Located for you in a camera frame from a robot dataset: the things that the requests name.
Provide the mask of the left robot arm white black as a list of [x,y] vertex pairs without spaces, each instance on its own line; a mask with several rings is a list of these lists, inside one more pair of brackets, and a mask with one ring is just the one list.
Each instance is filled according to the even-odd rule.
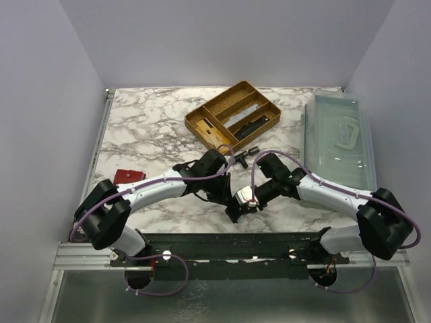
[[82,229],[95,250],[112,248],[128,257],[144,255],[147,240],[139,230],[127,226],[129,216],[166,199],[215,188],[218,180],[229,178],[228,170],[234,163],[234,152],[230,153],[227,159],[217,149],[210,149],[200,159],[176,164],[159,176],[138,182],[99,182],[75,211],[70,240],[73,242],[77,230]]

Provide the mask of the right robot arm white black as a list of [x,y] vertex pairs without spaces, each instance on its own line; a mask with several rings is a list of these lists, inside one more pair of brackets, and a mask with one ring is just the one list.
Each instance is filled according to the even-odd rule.
[[268,181],[260,186],[252,182],[234,195],[226,208],[232,222],[261,211],[273,199],[284,196],[322,205],[355,221],[355,225],[343,228],[322,229],[314,243],[317,253],[366,250],[379,259],[390,260],[398,250],[409,247],[405,241],[418,230],[417,226],[389,190],[349,188],[315,175],[302,164],[290,170],[280,155],[280,151],[268,150],[256,157],[252,168],[259,168]]

